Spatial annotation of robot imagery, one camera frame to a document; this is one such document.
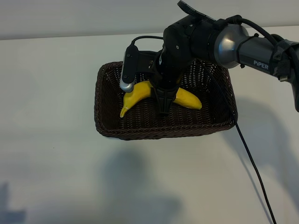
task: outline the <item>black cable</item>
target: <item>black cable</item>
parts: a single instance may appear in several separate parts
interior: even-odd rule
[[[132,44],[135,44],[135,42],[139,39],[144,39],[144,38],[151,38],[151,39],[159,39],[159,40],[163,40],[163,37],[160,36],[139,36],[136,37],[134,40],[132,40]]]
[[[257,32],[259,32],[261,35],[263,35],[265,38],[267,38],[268,41],[270,41],[273,44],[273,46],[275,46],[277,44],[277,41],[275,40],[275,38],[273,36],[271,36],[266,30],[264,30],[259,25],[257,25],[256,23],[254,23],[250,20],[243,19],[243,18],[241,18],[241,19],[239,18],[237,20],[241,23],[245,23],[245,24],[251,26]]]
[[[262,191],[263,191],[263,196],[264,196],[265,201],[266,201],[266,203],[267,203],[267,206],[268,206],[268,209],[269,209],[269,212],[270,212],[270,215],[271,215],[273,224],[277,224],[277,223],[276,223],[276,220],[275,220],[275,217],[274,217],[274,214],[273,214],[273,211],[272,211],[272,208],[271,208],[271,206],[270,206],[270,203],[269,203],[267,194],[266,194],[266,190],[265,190],[265,187],[264,187],[262,178],[261,178],[260,173],[259,173],[259,171],[258,171],[258,169],[257,169],[257,167],[256,167],[256,164],[254,163],[254,160],[253,160],[252,155],[251,155],[251,153],[250,153],[250,151],[249,151],[249,148],[248,148],[248,146],[247,146],[247,143],[246,143],[246,141],[245,141],[245,139],[244,139],[244,137],[243,137],[243,134],[242,134],[242,132],[241,132],[241,130],[240,130],[240,128],[239,128],[238,122],[237,122],[237,120],[236,120],[236,118],[235,118],[235,114],[234,114],[234,112],[230,109],[228,100],[227,100],[227,98],[225,97],[225,94],[223,93],[223,91],[222,91],[221,87],[219,86],[218,82],[215,80],[215,78],[213,77],[213,75],[211,74],[211,72],[209,71],[209,69],[207,69],[207,67],[206,67],[201,61],[200,61],[200,63],[201,63],[201,65],[204,67],[204,69],[208,72],[210,78],[215,82],[215,84],[216,84],[216,86],[217,86],[217,89],[220,91],[222,97],[224,98],[224,101],[225,101],[225,103],[226,103],[226,106],[228,107],[229,111],[230,111],[231,114],[232,114],[232,119],[233,119],[233,121],[234,121],[234,123],[235,123],[235,126],[236,126],[236,128],[237,128],[237,131],[238,131],[238,133],[239,133],[239,136],[240,136],[240,138],[241,138],[241,140],[242,140],[242,143],[243,143],[243,145],[244,145],[244,147],[245,147],[245,149],[246,149],[246,152],[247,152],[247,154],[248,154],[248,157],[249,157],[249,159],[250,159],[250,161],[251,161],[251,164],[252,164],[252,166],[253,166],[253,168],[254,168],[254,170],[255,170],[255,172],[256,172],[256,175],[257,175],[257,177],[258,177],[258,180],[259,180],[259,182],[260,182],[260,185],[261,185],[261,188],[262,188]]]

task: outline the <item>brown wicker basket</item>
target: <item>brown wicker basket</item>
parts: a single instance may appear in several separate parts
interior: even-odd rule
[[[230,110],[237,108],[228,70],[203,62],[222,88]],[[186,71],[181,87],[196,95],[202,102],[201,110],[172,104],[168,117],[161,117],[157,103],[144,99],[120,118],[124,92],[119,87],[122,62],[103,65],[98,73],[95,90],[94,120],[97,131],[107,137],[123,140],[160,139],[200,136],[228,130],[235,124],[225,99],[200,61],[194,61]],[[145,80],[136,75],[135,83]]]

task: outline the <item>banana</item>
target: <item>banana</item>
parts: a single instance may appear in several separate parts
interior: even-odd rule
[[[123,108],[121,110],[121,118],[140,100],[150,97],[150,89],[152,85],[149,81],[139,82],[134,85],[132,92],[127,92],[123,97]]]
[[[140,100],[150,97],[151,87],[153,86],[149,81],[135,84],[133,91],[127,92],[123,97],[123,108],[120,117],[123,118],[125,113]],[[202,107],[201,101],[195,95],[182,88],[178,89],[176,99],[173,102],[190,109],[200,110]]]

